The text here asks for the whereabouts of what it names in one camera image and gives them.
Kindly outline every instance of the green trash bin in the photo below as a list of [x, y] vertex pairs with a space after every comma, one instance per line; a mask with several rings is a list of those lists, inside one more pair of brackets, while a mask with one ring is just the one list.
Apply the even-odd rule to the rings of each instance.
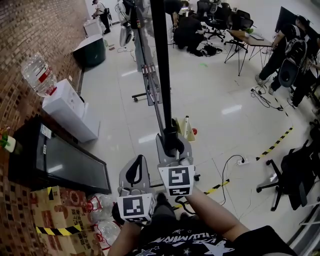
[[73, 51], [73, 56], [83, 68], [94, 67], [106, 59], [106, 46], [100, 34], [89, 36]]

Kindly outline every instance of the floor tape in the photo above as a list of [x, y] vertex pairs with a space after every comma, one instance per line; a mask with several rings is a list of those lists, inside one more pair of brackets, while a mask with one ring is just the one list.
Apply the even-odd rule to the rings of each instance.
[[[222, 185], [221, 185], [221, 184], [218, 184], [218, 185], [210, 188], [208, 191], [203, 192], [203, 193], [206, 194], [206, 195], [211, 194], [211, 193], [215, 192], [218, 188], [227, 185], [229, 182], [230, 182], [230, 180], [229, 180], [229, 179], [226, 179], [225, 182], [224, 182]], [[185, 201], [184, 204], [187, 206], [187, 205], [189, 205], [189, 202], [188, 202], [188, 201]], [[175, 211], [175, 210], [178, 210], [178, 209], [180, 209], [180, 208], [182, 208], [182, 207], [183, 207], [182, 204], [177, 204], [177, 205], [173, 206], [172, 209]]]
[[275, 143], [273, 146], [269, 147], [269, 149], [265, 152], [263, 152], [259, 157], [256, 157], [255, 160], [259, 160], [263, 157], [265, 157], [267, 154], [269, 154], [292, 130], [294, 127], [292, 126], [289, 130], [287, 130], [284, 135], [282, 135]]
[[50, 236], [70, 236], [80, 232], [82, 229], [79, 224], [66, 228], [48, 228], [36, 226], [35, 230], [38, 234], [46, 234]]

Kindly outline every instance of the black monitor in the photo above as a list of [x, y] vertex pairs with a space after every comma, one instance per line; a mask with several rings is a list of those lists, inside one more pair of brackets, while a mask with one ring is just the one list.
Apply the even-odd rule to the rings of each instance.
[[[285, 24], [295, 25], [296, 19], [297, 19], [297, 15], [295, 15], [288, 9], [281, 6], [279, 18], [275, 27], [275, 32], [278, 33]], [[312, 27], [308, 29], [307, 34], [311, 39], [318, 37], [318, 33]]]
[[275, 32], [278, 33], [285, 24], [295, 24], [297, 15], [281, 6], [279, 18], [275, 26]]

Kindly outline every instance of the electrical outlet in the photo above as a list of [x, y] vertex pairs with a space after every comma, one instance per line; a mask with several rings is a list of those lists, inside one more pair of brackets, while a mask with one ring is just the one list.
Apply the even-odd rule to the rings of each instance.
[[241, 160], [238, 160], [237, 164], [238, 166], [243, 166], [243, 165], [246, 165], [246, 164], [249, 164], [249, 160], [248, 158], [244, 157], [244, 162], [242, 162], [242, 159]]

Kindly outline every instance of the white box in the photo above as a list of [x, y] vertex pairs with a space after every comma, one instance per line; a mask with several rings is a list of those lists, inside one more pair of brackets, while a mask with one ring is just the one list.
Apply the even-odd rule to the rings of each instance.
[[42, 108], [80, 142], [98, 138], [99, 119], [67, 79], [56, 84], [55, 92], [44, 98]]
[[162, 182], [170, 197], [188, 196], [194, 187], [195, 166], [158, 167]]
[[102, 35], [102, 29], [101, 29], [101, 26], [99, 24], [99, 19], [98, 18], [87, 20], [83, 24], [83, 27], [84, 27], [85, 32], [88, 35], [88, 37], [91, 37], [91, 36], [96, 35], [96, 34]]
[[121, 219], [133, 223], [150, 221], [156, 206], [152, 193], [119, 196], [117, 203]]

